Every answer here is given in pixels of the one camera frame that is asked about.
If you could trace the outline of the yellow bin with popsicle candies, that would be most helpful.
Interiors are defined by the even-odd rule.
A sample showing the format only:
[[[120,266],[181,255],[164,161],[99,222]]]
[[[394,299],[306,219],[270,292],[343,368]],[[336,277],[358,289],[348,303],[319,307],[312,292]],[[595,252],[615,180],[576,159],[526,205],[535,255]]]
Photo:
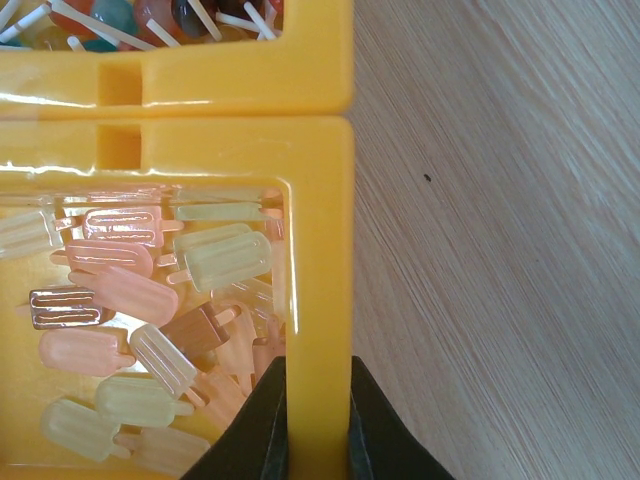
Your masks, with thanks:
[[[1,475],[183,477],[286,359],[288,477],[348,476],[340,117],[1,124]]]

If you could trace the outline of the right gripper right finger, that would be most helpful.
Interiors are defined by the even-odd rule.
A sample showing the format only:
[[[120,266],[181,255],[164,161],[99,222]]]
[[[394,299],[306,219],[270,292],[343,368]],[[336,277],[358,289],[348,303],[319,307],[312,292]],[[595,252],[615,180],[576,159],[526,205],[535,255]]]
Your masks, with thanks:
[[[364,361],[352,358],[348,466],[351,479],[451,479],[411,434]]]

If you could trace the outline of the yellow bin with lollipops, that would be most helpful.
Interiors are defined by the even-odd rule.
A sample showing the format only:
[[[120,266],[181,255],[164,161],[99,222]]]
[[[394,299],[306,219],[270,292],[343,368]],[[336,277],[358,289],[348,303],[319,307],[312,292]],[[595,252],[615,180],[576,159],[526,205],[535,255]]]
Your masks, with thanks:
[[[275,40],[149,52],[3,51],[4,119],[340,114],[354,90],[353,4],[288,1]]]

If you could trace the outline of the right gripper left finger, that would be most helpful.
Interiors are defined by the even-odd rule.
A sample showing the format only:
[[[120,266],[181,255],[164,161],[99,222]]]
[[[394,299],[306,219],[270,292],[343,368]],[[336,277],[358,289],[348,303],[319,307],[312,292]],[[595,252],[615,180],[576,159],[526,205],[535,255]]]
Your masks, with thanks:
[[[288,453],[286,359],[278,356],[229,428],[183,477],[286,479]]]

